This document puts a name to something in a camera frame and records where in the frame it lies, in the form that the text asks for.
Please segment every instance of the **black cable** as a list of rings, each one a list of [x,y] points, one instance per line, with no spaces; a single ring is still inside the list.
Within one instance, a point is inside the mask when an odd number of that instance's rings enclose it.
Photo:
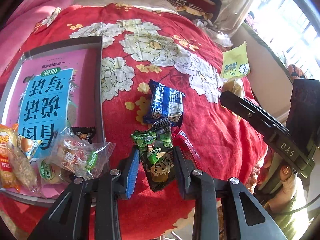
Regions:
[[[293,213],[295,213],[295,212],[299,212],[299,211],[301,211],[302,209],[304,209],[304,208],[307,208],[308,206],[310,206],[310,205],[312,205],[314,202],[316,202],[318,199],[320,198],[320,194],[317,196],[317,197],[315,197],[313,200],[311,200],[307,205],[305,205],[305,206],[303,206],[303,207],[301,207],[301,208],[298,208],[298,209],[295,209],[295,210],[292,210],[292,211],[289,211],[289,212],[283,212],[283,213],[277,213],[277,214],[275,214],[276,216],[287,216],[287,215],[291,215],[291,214],[293,214]]]

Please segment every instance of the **green label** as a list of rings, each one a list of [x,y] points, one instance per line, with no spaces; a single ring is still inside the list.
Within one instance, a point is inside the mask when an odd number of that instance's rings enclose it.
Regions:
[[[45,180],[52,180],[55,177],[55,172],[50,164],[46,163],[45,161],[42,161],[40,165],[40,175]]]
[[[98,154],[96,152],[92,152],[92,154],[87,160],[87,165],[85,168],[88,171],[91,171],[96,166],[97,159],[98,159]]]
[[[49,75],[57,74],[57,73],[60,72],[60,70],[61,70],[61,68],[59,68],[59,67],[46,69],[46,70],[42,71],[41,76],[42,77],[46,77],[46,76],[49,76]]]

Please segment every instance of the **orange snack package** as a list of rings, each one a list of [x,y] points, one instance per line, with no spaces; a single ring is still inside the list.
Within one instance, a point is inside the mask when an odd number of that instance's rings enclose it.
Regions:
[[[15,138],[14,129],[0,124],[0,180],[3,188],[14,187],[19,191],[20,185],[16,176],[12,172],[9,163],[10,150],[7,145],[15,145],[17,139]]]

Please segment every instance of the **barcode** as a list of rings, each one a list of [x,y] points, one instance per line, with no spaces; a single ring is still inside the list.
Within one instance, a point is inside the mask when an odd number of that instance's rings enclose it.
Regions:
[[[178,122],[180,116],[182,115],[182,103],[172,103],[169,104],[170,114],[169,114],[169,120],[172,122]]]

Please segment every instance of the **floral bedsheet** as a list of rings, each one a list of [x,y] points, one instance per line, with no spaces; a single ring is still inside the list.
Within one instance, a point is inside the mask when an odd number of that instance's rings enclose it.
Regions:
[[[116,143],[110,166],[116,167],[128,156],[135,129],[148,129],[142,117],[150,105],[148,82],[153,79],[185,93],[181,129],[198,152],[203,169],[218,179],[236,176],[246,182],[266,145],[244,119],[239,121],[221,106],[222,52],[206,34],[182,16],[126,4],[74,5],[55,12],[36,25],[1,76],[0,90],[24,51],[69,38],[102,36],[104,127],[107,141]],[[243,82],[246,97],[254,101],[248,80],[243,78]],[[0,207],[27,232],[46,211],[2,195]],[[176,181],[153,193],[140,166],[132,198],[119,201],[122,239],[153,239],[182,227],[193,217],[193,207],[193,201],[181,199]]]

